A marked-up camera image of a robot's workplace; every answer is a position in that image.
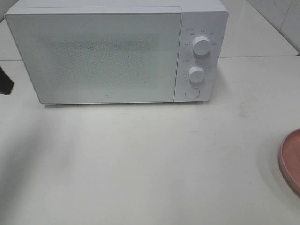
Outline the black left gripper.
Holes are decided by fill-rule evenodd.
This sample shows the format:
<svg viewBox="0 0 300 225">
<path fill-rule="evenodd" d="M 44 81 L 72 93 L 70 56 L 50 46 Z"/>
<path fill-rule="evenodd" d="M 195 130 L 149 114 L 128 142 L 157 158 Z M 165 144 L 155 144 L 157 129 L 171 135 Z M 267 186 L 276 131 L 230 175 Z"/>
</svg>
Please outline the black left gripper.
<svg viewBox="0 0 300 225">
<path fill-rule="evenodd" d="M 4 70 L 0 67 L 0 93 L 10 95 L 14 87 L 14 82 L 7 76 Z"/>
</svg>

